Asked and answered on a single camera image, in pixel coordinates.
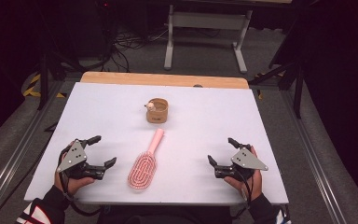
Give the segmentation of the black metal stand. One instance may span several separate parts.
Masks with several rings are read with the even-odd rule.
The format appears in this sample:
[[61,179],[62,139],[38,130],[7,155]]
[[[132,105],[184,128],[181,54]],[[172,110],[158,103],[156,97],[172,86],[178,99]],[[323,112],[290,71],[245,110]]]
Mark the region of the black metal stand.
[[87,69],[79,63],[70,60],[57,51],[44,51],[40,55],[40,89],[41,96],[38,109],[41,110],[48,102],[49,88],[48,76],[52,75],[54,80],[63,81],[66,77],[63,64],[69,65],[75,71],[84,73]]
[[254,79],[250,80],[249,84],[251,86],[259,85],[262,82],[270,78],[276,77],[279,74],[282,74],[282,77],[277,84],[279,90],[288,91],[293,83],[296,84],[293,100],[293,109],[296,117],[300,119],[300,105],[304,81],[302,62],[300,60],[295,60],[290,63],[280,65],[277,68],[268,71],[266,74],[255,77]]

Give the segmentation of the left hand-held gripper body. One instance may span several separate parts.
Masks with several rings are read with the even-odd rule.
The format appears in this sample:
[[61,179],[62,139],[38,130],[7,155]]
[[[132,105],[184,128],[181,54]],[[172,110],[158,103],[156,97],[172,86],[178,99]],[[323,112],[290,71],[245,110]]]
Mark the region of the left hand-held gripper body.
[[81,179],[90,177],[87,168],[87,155],[85,153],[86,140],[76,139],[71,146],[62,151],[59,157],[57,172],[60,177]]

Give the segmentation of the aluminium floor rail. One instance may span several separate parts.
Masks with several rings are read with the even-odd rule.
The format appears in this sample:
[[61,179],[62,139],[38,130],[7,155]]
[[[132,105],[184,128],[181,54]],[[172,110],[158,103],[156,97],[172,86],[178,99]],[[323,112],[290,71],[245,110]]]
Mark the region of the aluminium floor rail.
[[324,172],[324,169],[317,158],[314,147],[310,141],[310,137],[308,132],[304,126],[304,123],[301,119],[296,116],[296,112],[294,110],[294,105],[292,102],[292,97],[289,92],[282,91],[281,92],[282,100],[288,110],[288,113],[291,117],[291,120],[296,126],[297,132],[300,136],[301,142],[304,146],[305,157],[310,166],[316,184],[318,186],[319,191],[322,194],[324,199],[324,203],[327,207],[328,213],[334,224],[348,224],[344,214],[337,202],[336,195],[332,190],[329,180]]
[[62,84],[62,81],[51,84],[41,109],[35,98],[26,99],[0,128],[0,201]]

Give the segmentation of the person's right hand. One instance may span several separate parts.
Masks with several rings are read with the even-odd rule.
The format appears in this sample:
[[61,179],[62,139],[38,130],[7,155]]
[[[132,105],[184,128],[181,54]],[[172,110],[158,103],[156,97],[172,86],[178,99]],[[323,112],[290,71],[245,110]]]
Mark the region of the person's right hand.
[[224,181],[236,189],[240,196],[248,203],[262,194],[262,175],[259,170],[255,170],[253,176],[248,178],[245,182],[240,182],[230,176],[225,177]]

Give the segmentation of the person's left hand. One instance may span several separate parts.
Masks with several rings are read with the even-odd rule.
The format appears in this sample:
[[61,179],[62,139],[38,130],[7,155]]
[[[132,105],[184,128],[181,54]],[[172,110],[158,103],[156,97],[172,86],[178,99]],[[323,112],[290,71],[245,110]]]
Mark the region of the person's left hand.
[[81,179],[73,179],[65,177],[60,173],[55,173],[54,186],[64,194],[73,197],[83,187],[93,184],[95,180],[91,177],[84,177]]

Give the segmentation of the grey metal desk frame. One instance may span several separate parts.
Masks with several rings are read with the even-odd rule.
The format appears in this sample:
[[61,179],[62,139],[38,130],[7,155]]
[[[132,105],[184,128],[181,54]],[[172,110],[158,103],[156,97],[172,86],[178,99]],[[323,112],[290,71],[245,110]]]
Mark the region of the grey metal desk frame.
[[248,69],[242,55],[242,44],[249,28],[253,15],[252,10],[247,10],[243,15],[212,14],[199,12],[177,11],[174,5],[169,7],[168,15],[168,42],[166,46],[164,68],[172,68],[173,57],[173,29],[181,28],[201,28],[201,29],[219,29],[219,30],[237,30],[239,37],[232,43],[232,48],[237,60],[237,65],[242,74],[246,74]]

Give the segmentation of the white table cover board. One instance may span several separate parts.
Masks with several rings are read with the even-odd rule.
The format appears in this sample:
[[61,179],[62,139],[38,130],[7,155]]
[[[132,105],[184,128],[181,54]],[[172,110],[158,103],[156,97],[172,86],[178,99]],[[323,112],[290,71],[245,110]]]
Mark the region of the white table cover board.
[[[157,125],[146,120],[145,104],[163,98],[168,119],[157,148],[157,170],[143,190],[128,184],[136,158],[147,150]],[[218,179],[208,160],[229,165],[236,153],[233,138],[255,147],[267,165],[263,192],[271,203],[288,197],[254,95],[245,89],[188,88],[95,84],[78,82],[41,159],[25,200],[41,198],[50,189],[60,152],[75,139],[101,136],[86,149],[88,162],[101,165],[115,159],[103,179],[82,188],[76,197],[92,204],[208,204],[242,203],[240,194]]]

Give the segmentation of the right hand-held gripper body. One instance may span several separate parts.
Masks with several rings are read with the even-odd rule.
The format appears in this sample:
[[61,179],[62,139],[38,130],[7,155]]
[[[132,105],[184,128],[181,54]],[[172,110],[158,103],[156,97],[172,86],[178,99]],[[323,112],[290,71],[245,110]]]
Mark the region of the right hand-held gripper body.
[[242,147],[239,151],[231,157],[234,165],[235,178],[237,180],[247,180],[255,172],[255,170],[267,171],[267,165],[257,158],[251,152],[250,147]]

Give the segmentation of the wooden table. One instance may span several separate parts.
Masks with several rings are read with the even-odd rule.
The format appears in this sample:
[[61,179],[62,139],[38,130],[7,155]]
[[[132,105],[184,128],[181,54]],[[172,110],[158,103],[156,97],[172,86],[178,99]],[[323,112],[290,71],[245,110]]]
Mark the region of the wooden table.
[[155,85],[179,87],[203,87],[221,89],[249,89],[242,77],[205,77],[167,74],[139,74],[119,72],[86,72],[80,79],[82,83]]

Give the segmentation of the round wooden cup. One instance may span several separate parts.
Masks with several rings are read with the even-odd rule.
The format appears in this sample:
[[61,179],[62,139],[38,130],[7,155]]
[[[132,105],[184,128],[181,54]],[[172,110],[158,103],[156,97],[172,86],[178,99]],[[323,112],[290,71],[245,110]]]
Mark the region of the round wooden cup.
[[165,99],[154,98],[146,105],[146,120],[150,123],[165,123],[168,119],[169,104]]

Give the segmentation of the pink hairbrush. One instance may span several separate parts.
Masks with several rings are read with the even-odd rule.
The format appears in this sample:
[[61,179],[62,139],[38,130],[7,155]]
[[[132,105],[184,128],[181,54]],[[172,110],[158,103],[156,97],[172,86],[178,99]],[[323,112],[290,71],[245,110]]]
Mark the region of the pink hairbrush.
[[155,151],[163,135],[164,131],[157,129],[148,150],[137,157],[128,176],[128,184],[131,188],[146,189],[150,186],[157,169]]

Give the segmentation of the yellow black hazard tape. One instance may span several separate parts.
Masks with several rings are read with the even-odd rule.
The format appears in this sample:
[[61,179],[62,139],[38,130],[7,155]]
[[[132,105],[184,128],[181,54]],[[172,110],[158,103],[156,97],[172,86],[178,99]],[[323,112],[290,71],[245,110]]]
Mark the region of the yellow black hazard tape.
[[32,96],[32,97],[40,97],[41,93],[39,91],[35,91],[34,88],[37,84],[37,82],[40,80],[41,75],[40,74],[36,74],[32,77],[28,87],[25,89],[25,91],[23,92],[23,96]]
[[[260,77],[262,77],[262,76],[264,76],[265,75],[265,73],[258,73],[258,74],[256,74],[255,75],[255,79],[256,78],[260,78]],[[281,79],[282,77],[283,77],[283,75],[284,75],[284,73],[279,73],[278,75],[274,75],[272,78],[275,80],[278,80],[278,79]],[[259,100],[262,100],[263,99],[263,93],[261,92],[261,90],[259,90],[259,89],[257,89],[256,90],[256,93],[257,93],[257,98],[259,99]]]

